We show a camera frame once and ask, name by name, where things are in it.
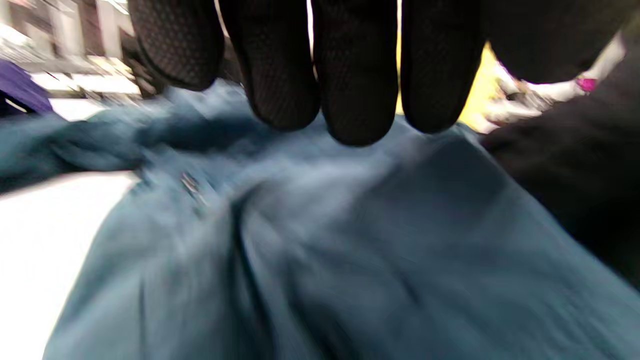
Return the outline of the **person's right hand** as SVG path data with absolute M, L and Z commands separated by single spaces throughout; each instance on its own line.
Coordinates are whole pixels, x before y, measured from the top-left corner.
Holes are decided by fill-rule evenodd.
M 640 262 L 640 59 L 629 49 L 589 95 L 483 137 L 560 225 L 634 288 Z

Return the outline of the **person's left hand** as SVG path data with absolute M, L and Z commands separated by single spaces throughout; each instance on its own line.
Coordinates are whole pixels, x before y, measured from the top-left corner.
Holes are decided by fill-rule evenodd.
M 130 0 L 142 59 L 169 85 L 208 89 L 229 39 L 251 108 L 280 130 L 322 112 L 331 136 L 368 146 L 397 100 L 423 133 L 450 128 L 489 43 L 512 75 L 571 80 L 637 0 Z

